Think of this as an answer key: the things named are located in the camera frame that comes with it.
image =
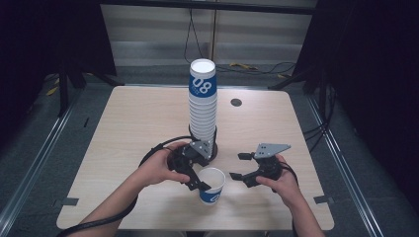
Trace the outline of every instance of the blue cup label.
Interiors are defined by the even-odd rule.
[[[204,191],[200,191],[200,197],[204,202],[213,203],[216,202],[221,195],[221,191],[216,192],[215,194],[208,194]]]
[[[216,92],[216,77],[202,79],[194,76],[189,77],[189,92],[199,98],[207,98]]]

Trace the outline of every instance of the paper cup bottom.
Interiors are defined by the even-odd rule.
[[[211,186],[210,190],[200,191],[201,201],[206,205],[214,205],[221,195],[222,187],[224,187],[224,173],[216,168],[205,168],[198,173],[198,177]]]

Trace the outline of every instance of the gray carpet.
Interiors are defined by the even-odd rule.
[[[269,70],[272,66],[259,66]],[[118,80],[131,84],[186,85],[188,66],[119,67]],[[276,75],[246,75],[235,72],[217,72],[220,86],[245,86],[266,88],[281,81]],[[18,215],[9,236],[54,236],[59,232],[55,221],[60,206],[57,200],[67,196],[78,167],[93,136],[112,87],[88,76],[87,87],[81,92],[74,111],[55,144],[47,163]],[[289,85],[287,91],[301,125],[301,130],[317,126],[302,93],[303,83]],[[56,121],[59,109],[57,94],[37,99],[19,132],[1,151],[0,159],[0,206],[7,203],[13,191],[29,169],[42,143]],[[362,138],[354,132],[345,111],[337,103],[331,130],[347,159],[365,197],[373,208],[384,236],[419,236],[419,218],[397,189],[394,181],[370,154]],[[311,147],[314,139],[307,141]],[[330,204],[335,227],[327,236],[370,236],[324,141],[311,153],[323,190],[334,199]],[[118,236],[129,236],[121,231]],[[291,236],[290,231],[272,232],[271,236]]]

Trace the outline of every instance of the person's right hand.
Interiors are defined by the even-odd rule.
[[[282,155],[277,154],[276,157],[280,162],[287,164],[287,161]],[[283,174],[276,181],[262,176],[256,177],[256,181],[261,185],[268,186],[275,190],[287,207],[298,204],[298,202],[304,198],[296,183],[295,177],[288,170],[283,169]]]

